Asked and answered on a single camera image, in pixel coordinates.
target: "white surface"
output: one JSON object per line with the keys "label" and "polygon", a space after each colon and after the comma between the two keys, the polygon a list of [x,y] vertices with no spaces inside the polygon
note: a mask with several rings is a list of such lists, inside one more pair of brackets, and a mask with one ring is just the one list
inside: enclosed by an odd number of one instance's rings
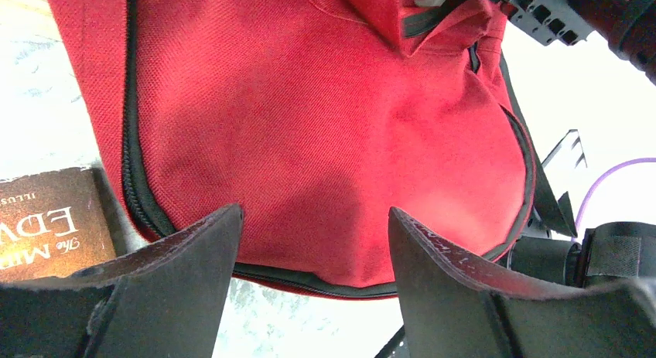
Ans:
{"label": "white surface", "polygon": [[[656,155],[656,87],[601,38],[543,48],[510,28],[504,49],[540,156],[570,128],[581,132],[591,173],[572,191],[575,206],[608,167]],[[0,178],[98,164],[65,58],[60,42],[0,32]],[[396,300],[338,302],[233,280],[216,355],[373,356],[400,325]]]}

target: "cable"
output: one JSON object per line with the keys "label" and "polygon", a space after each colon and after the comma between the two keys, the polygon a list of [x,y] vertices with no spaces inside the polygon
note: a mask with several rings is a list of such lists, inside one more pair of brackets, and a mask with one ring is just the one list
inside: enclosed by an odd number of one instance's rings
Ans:
{"label": "cable", "polygon": [[637,165],[639,163],[650,163],[650,162],[656,162],[656,158],[654,157],[647,157],[643,159],[632,159],[630,161],[622,162],[619,165],[614,166],[613,168],[609,169],[606,171],[604,174],[602,174],[595,182],[594,184],[588,189],[588,193],[586,194],[585,198],[583,198],[583,202],[581,202],[581,207],[579,208],[579,212],[576,214],[576,231],[578,233],[581,233],[581,221],[583,220],[583,214],[586,212],[586,207],[588,206],[588,202],[590,201],[590,198],[592,197],[593,193],[599,187],[601,182],[605,180],[608,176],[613,174],[614,172],[621,170],[627,166],[631,165]]}

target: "book cover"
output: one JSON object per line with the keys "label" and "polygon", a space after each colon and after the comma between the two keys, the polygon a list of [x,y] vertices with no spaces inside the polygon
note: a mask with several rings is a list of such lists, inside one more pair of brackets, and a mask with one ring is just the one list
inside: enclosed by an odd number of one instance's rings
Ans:
{"label": "book cover", "polygon": [[66,277],[115,257],[92,169],[0,182],[0,281]]}

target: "bag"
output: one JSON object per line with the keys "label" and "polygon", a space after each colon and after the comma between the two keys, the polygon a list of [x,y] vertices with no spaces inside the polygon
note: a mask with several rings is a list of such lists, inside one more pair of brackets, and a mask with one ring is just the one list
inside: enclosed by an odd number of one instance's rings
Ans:
{"label": "bag", "polygon": [[114,192],[149,240],[228,203],[234,275],[395,294],[391,206],[500,257],[535,154],[487,0],[49,0]]}

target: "stitching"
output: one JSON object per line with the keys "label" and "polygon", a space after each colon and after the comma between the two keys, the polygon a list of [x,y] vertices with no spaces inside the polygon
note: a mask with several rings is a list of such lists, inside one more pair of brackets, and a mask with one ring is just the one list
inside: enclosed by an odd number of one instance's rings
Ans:
{"label": "stitching", "polygon": [[321,11],[322,13],[324,13],[326,15],[330,15],[333,18],[338,18],[338,19],[346,20],[348,22],[353,22],[353,23],[358,23],[358,24],[363,24],[363,25],[368,26],[368,24],[363,20],[353,19],[353,18],[349,18],[349,17],[343,16],[343,15],[339,15],[335,12],[331,12],[325,5],[321,4],[318,0],[307,0],[307,1],[310,4],[312,4],[312,6],[314,6],[317,10]]}

